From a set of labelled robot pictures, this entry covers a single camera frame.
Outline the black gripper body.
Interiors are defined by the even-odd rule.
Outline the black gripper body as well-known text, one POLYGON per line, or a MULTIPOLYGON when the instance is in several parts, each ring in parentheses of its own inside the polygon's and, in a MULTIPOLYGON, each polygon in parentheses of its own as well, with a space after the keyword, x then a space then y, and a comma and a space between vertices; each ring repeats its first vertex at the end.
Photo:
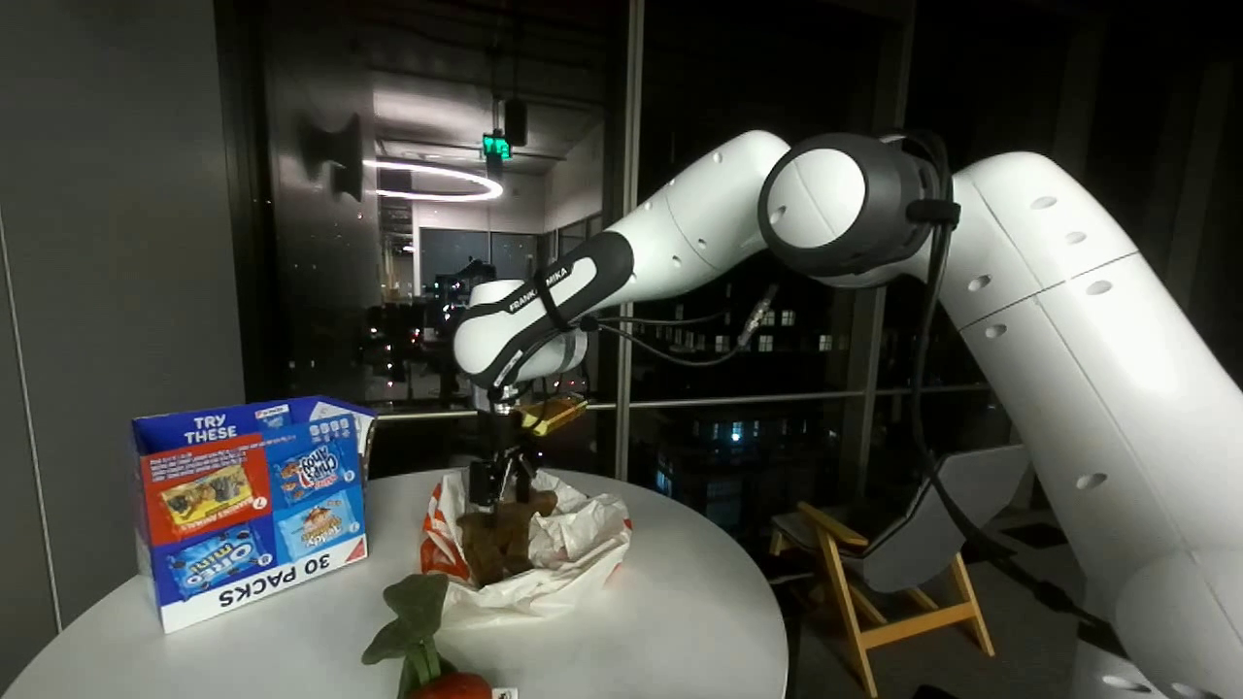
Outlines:
POLYGON ((536 437, 518 417, 480 417, 470 452, 470 502, 527 502, 536 437))

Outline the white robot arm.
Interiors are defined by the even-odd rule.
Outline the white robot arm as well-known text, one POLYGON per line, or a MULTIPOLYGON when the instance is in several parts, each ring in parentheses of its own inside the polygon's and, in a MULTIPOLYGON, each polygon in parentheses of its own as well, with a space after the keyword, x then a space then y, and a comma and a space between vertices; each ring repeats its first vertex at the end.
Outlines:
POLYGON ((453 365, 499 405, 576 365, 584 322, 746 255, 829 286, 928 282, 1032 453, 1094 611, 1164 699, 1243 699, 1243 391, 1119 221, 1051 159, 950 172, 906 134, 743 133, 526 282, 453 365))

